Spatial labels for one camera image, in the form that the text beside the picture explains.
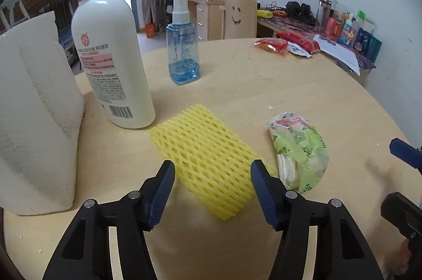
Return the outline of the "person's right hand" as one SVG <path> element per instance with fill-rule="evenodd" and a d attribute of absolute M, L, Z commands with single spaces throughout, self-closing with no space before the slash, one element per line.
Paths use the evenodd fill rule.
<path fill-rule="evenodd" d="M 403 276 L 409 270 L 411 257 L 412 253 L 409 250 L 409 240 L 406 239 L 400 246 L 388 279 L 395 279 L 397 276 Z"/>

